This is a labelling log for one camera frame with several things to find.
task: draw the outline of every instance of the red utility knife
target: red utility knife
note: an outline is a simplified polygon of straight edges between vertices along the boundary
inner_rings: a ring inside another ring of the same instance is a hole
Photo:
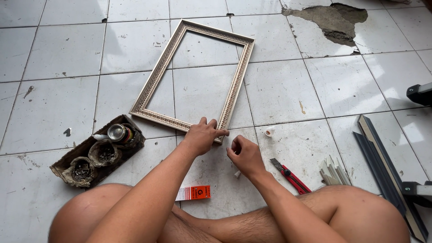
[[[299,194],[306,194],[312,192],[301,180],[299,180],[288,168],[285,167],[285,165],[282,165],[277,161],[277,159],[273,158],[270,159],[270,161],[273,163],[276,168],[280,170],[282,175],[293,185]]]

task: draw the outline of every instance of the damaged floor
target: damaged floor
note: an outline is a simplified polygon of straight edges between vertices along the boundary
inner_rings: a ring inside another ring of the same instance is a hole
[[[56,211],[82,192],[48,166],[129,112],[181,18],[256,38],[231,136],[198,157],[183,182],[211,185],[212,198],[183,201],[185,211],[221,218],[265,205],[225,155],[238,134],[260,145],[267,170],[293,193],[270,158],[316,190],[331,155],[355,186],[379,195],[352,134],[359,114],[374,123],[403,181],[432,179],[432,110],[405,95],[432,82],[432,14],[419,0],[0,1],[0,242],[47,241]],[[149,106],[194,123],[218,116],[240,51],[186,36]],[[183,138],[134,121],[145,147],[103,183],[135,185]],[[263,134],[269,125],[272,138]],[[430,212],[420,211],[432,232]]]

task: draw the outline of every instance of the man's hand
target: man's hand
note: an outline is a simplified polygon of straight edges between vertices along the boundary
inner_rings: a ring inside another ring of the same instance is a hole
[[[266,173],[258,145],[239,135],[232,141],[231,148],[226,148],[226,155],[237,166],[243,175],[259,176]]]
[[[216,126],[217,121],[215,119],[212,119],[209,124],[207,124],[207,118],[202,117],[197,125],[191,126],[182,142],[187,144],[197,156],[203,155],[210,151],[213,140],[217,137],[229,136],[228,130],[216,130]]]

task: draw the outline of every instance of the silver frame molding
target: silver frame molding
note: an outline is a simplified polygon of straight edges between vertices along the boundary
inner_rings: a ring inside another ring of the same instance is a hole
[[[144,119],[157,122],[180,131],[187,132],[189,130],[192,125],[191,123],[181,121],[167,115],[159,114],[157,112],[146,109],[147,104],[149,103],[150,98],[152,97],[152,94],[156,89],[156,86],[161,80],[169,62],[171,61],[175,53],[175,50],[180,44],[180,41],[186,31],[199,33],[226,42],[244,46],[237,66],[237,70],[235,71],[234,78],[232,79],[232,83],[228,91],[228,96],[226,97],[225,104],[217,124],[217,129],[227,129],[235,102],[237,100],[238,92],[241,87],[241,83],[245,76],[245,71],[252,53],[252,48],[255,44],[255,39],[249,38],[247,36],[234,34],[228,31],[208,27],[184,19],[180,20],[180,23],[178,24],[177,28],[169,39],[169,42],[166,45],[158,62],[156,63],[156,66],[153,68],[153,71],[150,74],[147,82],[144,84],[143,89],[141,90],[140,94],[135,100],[135,103],[130,109],[129,114],[139,116]],[[215,139],[215,142],[221,144],[223,142],[223,139],[223,136],[218,137]]]

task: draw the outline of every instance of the man's arm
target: man's arm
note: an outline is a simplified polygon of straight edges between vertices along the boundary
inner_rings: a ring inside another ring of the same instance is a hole
[[[346,243],[266,171],[258,145],[239,135],[227,155],[263,196],[287,242]]]
[[[227,130],[215,129],[215,119],[206,122],[203,117],[191,126],[176,149],[102,218],[87,243],[156,242],[194,159],[208,152],[216,137],[229,135]]]

